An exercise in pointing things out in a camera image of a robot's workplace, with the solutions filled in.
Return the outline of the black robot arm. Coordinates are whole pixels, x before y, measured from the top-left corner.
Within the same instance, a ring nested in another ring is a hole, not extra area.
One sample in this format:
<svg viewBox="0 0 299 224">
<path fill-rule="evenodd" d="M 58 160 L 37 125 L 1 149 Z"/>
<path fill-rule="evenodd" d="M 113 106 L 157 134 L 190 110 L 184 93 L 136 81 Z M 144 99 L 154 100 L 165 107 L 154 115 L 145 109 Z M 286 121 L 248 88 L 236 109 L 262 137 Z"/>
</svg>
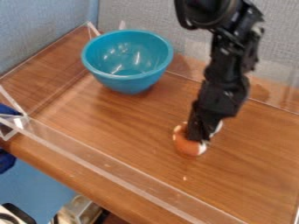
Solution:
<svg viewBox="0 0 299 224">
<path fill-rule="evenodd" d="M 204 143 L 248 98 L 246 73 L 257 63 L 262 13 L 250 0 L 173 0 L 173 6 L 181 28 L 212 33 L 209 64 L 185 131 L 188 140 Z"/>
</svg>

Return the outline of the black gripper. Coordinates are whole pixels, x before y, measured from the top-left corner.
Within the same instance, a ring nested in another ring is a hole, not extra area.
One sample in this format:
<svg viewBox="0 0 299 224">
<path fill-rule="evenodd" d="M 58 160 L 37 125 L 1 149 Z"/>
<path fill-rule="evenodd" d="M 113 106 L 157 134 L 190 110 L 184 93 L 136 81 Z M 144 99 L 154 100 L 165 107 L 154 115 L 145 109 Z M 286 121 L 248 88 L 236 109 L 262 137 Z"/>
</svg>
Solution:
<svg viewBox="0 0 299 224">
<path fill-rule="evenodd" d="M 233 117 L 248 98 L 248 78 L 238 69 L 226 73 L 206 69 L 204 78 L 186 122 L 190 141 L 209 141 L 221 129 L 221 118 Z"/>
</svg>

